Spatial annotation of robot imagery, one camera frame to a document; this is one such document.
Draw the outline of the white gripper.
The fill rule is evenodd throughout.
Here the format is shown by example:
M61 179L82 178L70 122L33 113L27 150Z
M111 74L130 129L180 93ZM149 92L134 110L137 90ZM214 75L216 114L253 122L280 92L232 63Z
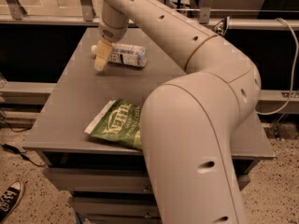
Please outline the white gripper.
M98 42L95 48L94 68L102 72L107 65L108 58L113 50L111 43L119 42L128 28L129 18L103 2L102 13L99 21L99 32L104 38Z

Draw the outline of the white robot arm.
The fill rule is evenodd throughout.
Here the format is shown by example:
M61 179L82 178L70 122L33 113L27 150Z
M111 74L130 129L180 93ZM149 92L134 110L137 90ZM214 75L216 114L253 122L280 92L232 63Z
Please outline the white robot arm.
M103 0L102 34L131 19L183 71L141 111L143 155L163 224L248 224L231 154L261 92L255 64L156 0Z

